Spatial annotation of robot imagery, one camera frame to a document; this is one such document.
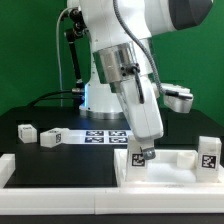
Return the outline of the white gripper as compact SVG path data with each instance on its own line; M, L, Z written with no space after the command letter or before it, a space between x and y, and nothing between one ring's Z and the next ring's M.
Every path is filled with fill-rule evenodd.
M143 158L152 160L156 157L153 139L163 136L163 123L150 80L141 76L140 84L143 103L140 102L139 90L133 76L119 83L120 92L117 97L135 139L147 141L140 144Z

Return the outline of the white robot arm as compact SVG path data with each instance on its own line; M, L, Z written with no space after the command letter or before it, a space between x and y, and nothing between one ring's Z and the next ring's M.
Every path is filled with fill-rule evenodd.
M67 0L146 160L155 157L154 141L163 136L156 94L179 113L193 101L189 91L161 84L149 39L200 25L212 6L213 0Z

